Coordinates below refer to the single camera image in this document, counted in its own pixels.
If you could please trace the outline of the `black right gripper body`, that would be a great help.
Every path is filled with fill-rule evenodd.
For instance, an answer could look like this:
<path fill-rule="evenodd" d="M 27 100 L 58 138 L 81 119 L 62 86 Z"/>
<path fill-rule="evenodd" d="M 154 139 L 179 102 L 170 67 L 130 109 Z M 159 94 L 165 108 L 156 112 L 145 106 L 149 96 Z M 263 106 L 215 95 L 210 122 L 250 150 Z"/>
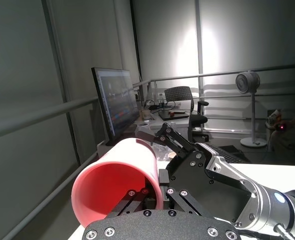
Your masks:
<path fill-rule="evenodd" d="M 208 153 L 192 152 L 186 158 L 174 157 L 168 165 L 169 186 L 186 190 L 211 214 L 226 221 L 236 221 L 250 199 L 250 192 L 239 180 L 206 169 Z"/>

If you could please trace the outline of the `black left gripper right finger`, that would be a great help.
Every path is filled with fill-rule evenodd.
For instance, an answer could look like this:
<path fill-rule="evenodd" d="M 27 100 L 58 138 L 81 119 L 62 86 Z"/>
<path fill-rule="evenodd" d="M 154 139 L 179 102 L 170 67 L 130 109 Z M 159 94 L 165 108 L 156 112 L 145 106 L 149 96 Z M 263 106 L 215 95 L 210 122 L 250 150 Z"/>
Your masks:
<path fill-rule="evenodd" d="M 185 188 L 176 190 L 170 185 L 170 180 L 175 177 L 169 177 L 166 169 L 158 171 L 159 186 L 163 195 L 163 209 L 169 211 L 170 216 L 176 212 L 185 212 L 191 215 L 208 217 L 208 211 L 192 196 Z"/>

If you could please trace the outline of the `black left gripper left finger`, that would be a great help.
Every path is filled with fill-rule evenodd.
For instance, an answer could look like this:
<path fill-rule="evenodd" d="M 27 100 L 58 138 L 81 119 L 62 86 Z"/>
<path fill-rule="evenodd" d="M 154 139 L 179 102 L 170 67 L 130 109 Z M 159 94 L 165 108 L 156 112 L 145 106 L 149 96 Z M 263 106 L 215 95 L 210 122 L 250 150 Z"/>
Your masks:
<path fill-rule="evenodd" d="M 140 191 L 130 189 L 106 217 L 114 218 L 152 209 L 154 209 L 154 192 L 151 189 L 142 188 Z"/>

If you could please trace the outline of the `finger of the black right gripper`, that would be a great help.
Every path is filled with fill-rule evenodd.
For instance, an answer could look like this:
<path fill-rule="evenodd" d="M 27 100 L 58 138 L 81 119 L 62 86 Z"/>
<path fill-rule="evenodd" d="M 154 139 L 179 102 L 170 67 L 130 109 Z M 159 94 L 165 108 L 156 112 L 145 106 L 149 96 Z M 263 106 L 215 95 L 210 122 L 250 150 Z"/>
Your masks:
<path fill-rule="evenodd" d="M 135 137 L 151 144 L 156 143 L 169 147 L 178 157 L 188 157 L 192 153 L 200 152 L 194 143 L 190 143 L 169 124 L 163 124 L 157 133 L 149 132 L 146 128 L 139 128 Z"/>

